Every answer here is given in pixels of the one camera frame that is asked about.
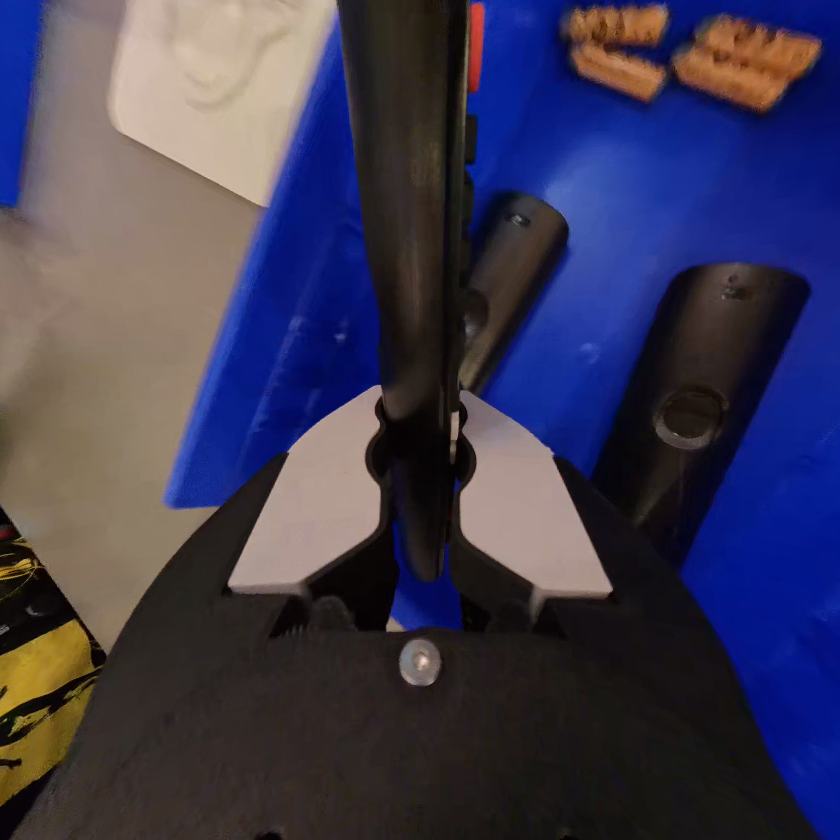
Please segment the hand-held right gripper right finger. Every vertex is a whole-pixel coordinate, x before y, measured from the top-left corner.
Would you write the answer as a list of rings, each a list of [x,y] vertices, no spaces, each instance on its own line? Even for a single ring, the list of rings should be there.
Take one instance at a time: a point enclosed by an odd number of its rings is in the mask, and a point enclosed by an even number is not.
[[[603,602],[613,593],[554,460],[527,428],[471,392],[458,443],[449,543],[456,590],[489,617],[508,609],[533,626],[548,602]]]

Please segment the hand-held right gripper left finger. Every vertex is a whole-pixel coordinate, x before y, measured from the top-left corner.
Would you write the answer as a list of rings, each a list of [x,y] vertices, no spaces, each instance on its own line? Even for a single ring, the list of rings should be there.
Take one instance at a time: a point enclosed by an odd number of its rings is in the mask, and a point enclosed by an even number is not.
[[[386,629],[400,567],[384,433],[375,385],[299,438],[228,578],[232,593],[308,606],[335,597],[361,631]]]

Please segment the black remote control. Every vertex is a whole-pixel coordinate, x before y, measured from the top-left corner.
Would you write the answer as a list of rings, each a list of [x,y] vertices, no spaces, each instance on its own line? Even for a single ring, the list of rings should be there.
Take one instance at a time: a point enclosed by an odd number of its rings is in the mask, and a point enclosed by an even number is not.
[[[658,304],[591,479],[677,569],[810,295],[789,271],[731,262],[679,273]]]
[[[486,11],[467,1],[337,2],[367,263],[379,313],[392,507],[421,582],[444,570],[466,344]]]
[[[570,231],[564,215],[541,198],[517,191],[494,196],[464,290],[460,389],[480,394],[487,387],[564,258]]]

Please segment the blue plastic bin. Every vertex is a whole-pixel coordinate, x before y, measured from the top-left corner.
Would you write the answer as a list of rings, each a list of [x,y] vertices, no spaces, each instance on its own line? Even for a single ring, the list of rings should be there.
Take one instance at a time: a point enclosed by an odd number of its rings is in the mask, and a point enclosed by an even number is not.
[[[742,261],[812,294],[686,563],[773,759],[838,838],[838,2],[668,2],[663,53],[717,14],[823,42],[764,117],[669,83],[645,106],[578,78],[566,2],[487,2],[476,223],[507,190],[570,246],[486,399],[589,474],[668,283]],[[308,427],[379,380],[377,318],[340,33],[318,74],[210,353],[164,491],[221,505]]]

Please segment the grey desk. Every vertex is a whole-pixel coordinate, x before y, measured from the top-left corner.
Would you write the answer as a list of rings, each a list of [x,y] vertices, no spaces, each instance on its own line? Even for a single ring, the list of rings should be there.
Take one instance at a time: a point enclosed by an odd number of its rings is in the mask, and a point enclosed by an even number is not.
[[[2,209],[2,506],[107,651],[209,510],[165,486],[257,205],[129,139],[125,2],[47,2]]]

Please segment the yellow black patterned pants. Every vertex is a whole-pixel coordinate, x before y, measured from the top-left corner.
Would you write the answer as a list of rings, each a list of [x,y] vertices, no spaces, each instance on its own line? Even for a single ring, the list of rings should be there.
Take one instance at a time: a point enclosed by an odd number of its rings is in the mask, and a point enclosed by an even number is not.
[[[1,828],[10,837],[66,757],[106,661],[1,511]]]

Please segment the orange AAA battery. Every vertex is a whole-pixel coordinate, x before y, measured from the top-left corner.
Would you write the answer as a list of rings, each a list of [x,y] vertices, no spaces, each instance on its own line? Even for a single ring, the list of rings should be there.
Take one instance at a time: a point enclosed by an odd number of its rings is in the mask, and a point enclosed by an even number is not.
[[[757,114],[772,110],[791,85],[786,77],[700,49],[675,53],[670,64],[682,85]]]
[[[560,24],[572,43],[601,46],[657,47],[669,26],[666,5],[573,7]]]
[[[735,64],[789,80],[803,77],[823,49],[823,42],[813,35],[726,14],[700,25],[695,44]]]
[[[655,100],[668,79],[664,66],[594,43],[572,45],[570,63],[580,78],[642,103]]]

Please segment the blue panel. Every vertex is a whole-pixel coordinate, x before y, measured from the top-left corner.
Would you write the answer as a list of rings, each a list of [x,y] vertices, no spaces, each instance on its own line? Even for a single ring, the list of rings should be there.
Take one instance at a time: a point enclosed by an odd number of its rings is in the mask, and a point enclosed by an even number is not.
[[[1,2],[1,206],[18,203],[44,2]]]

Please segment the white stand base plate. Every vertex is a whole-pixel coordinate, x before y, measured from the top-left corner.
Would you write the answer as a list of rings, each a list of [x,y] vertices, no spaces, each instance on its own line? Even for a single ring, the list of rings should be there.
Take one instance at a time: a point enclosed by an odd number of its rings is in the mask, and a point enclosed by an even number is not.
[[[328,1],[127,2],[111,123],[266,207],[334,17]]]

